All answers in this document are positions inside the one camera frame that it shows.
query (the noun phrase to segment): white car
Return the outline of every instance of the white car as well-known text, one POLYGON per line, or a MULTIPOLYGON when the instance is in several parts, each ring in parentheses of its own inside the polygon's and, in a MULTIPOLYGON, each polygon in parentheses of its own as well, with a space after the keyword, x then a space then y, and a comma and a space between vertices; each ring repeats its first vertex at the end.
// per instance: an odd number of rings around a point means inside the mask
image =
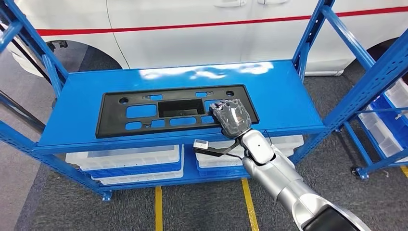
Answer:
MULTIPOLYGON (((46 42, 75 41, 123 69, 289 59, 317 0, 15 0, 46 42)), ((399 37, 408 0, 338 0, 364 48, 399 37)), ((37 70, 12 45, 20 65, 37 70)), ((307 75, 339 75, 355 59, 325 22, 307 75)))

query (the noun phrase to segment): rectangular cutout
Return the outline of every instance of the rectangular cutout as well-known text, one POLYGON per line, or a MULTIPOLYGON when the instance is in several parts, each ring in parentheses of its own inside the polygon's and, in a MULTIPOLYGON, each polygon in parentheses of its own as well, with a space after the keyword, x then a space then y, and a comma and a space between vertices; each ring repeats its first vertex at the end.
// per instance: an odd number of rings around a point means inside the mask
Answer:
POLYGON ((208 115, 208 116, 202 116, 201 117, 201 122, 203 124, 210 124, 210 123, 214 123, 214 119, 212 116, 208 115))
POLYGON ((197 123, 194 117, 174 118, 170 120, 171 126, 191 125, 197 123))
POLYGON ((141 128, 141 122, 130 122, 125 125, 126 130, 135 130, 141 128))
POLYGON ((130 106, 126 109, 127 118, 152 117, 157 114, 155 104, 130 106))
POLYGON ((207 97, 207 92, 196 92, 195 96, 197 98, 205 98, 205 97, 207 97))
POLYGON ((165 120, 152 120, 152 128, 162 128, 165 126, 165 120))
POLYGON ((150 100, 162 100, 163 95, 151 95, 150 100))
POLYGON ((205 114, 201 99, 162 101, 158 105, 161 118, 205 114))

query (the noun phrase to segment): blue metal rack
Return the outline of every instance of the blue metal rack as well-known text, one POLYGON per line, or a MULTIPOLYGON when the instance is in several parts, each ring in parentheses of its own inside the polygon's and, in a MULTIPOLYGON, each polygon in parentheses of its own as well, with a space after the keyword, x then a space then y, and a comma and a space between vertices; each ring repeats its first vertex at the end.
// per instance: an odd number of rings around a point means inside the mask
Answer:
POLYGON ((0 51, 16 35, 43 61, 57 103, 39 142, 32 142, 0 121, 0 139, 55 171, 110 200, 113 190, 237 179, 241 175, 201 176, 191 144, 194 139, 223 141, 219 128, 183 130, 97 139, 99 108, 106 92, 156 90, 244 84, 260 118, 255 129, 271 136, 311 134, 291 160, 296 164, 332 131, 352 119, 360 108, 407 71, 408 31, 377 62, 358 43, 332 11, 334 0, 320 0, 291 60, 202 65, 160 69, 131 69, 68 73, 13 0, 0 0, 9 27, 0 51), (334 27, 366 69, 366 74, 321 120, 303 86, 307 55, 325 20, 334 27), (104 186, 55 157, 57 153, 185 144, 184 176, 179 179, 104 186))

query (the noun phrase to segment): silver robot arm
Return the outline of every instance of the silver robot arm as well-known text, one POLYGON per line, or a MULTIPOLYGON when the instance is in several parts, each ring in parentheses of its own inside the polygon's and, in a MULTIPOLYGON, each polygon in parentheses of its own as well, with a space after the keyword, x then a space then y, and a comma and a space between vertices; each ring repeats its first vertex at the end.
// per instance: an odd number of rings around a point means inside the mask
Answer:
POLYGON ((301 231, 370 231, 353 213, 330 203, 303 182, 294 164, 258 130, 250 129, 251 120, 240 100, 221 101, 210 110, 223 127, 223 134, 236 142, 230 148, 216 150, 194 143, 196 152, 222 155, 241 145, 242 163, 253 179, 279 201, 301 231))

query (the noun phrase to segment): black plastic panel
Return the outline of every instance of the black plastic panel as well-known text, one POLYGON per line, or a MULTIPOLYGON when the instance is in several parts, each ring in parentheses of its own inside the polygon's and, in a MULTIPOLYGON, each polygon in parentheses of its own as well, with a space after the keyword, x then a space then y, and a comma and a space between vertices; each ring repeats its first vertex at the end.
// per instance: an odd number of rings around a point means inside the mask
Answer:
POLYGON ((96 137, 219 127, 208 113, 210 102, 205 102, 223 99, 240 99, 252 123, 259 123, 245 85, 115 92, 103 95, 96 137), (150 111, 133 110, 142 106, 150 111))

